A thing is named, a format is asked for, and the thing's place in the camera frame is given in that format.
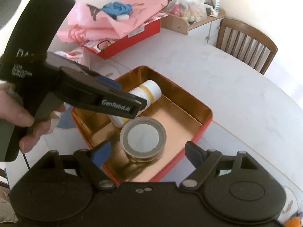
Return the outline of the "person's left hand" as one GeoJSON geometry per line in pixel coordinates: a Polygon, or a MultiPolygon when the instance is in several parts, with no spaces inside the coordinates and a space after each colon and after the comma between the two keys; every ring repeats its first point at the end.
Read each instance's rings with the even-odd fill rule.
{"type": "MultiPolygon", "coordinates": [[[[34,118],[30,113],[8,95],[11,85],[1,81],[1,119],[4,119],[18,127],[31,127],[34,124],[34,118]]],[[[20,151],[27,153],[38,143],[40,137],[51,133],[51,120],[49,117],[33,127],[33,131],[24,136],[19,144],[20,151]]]]}

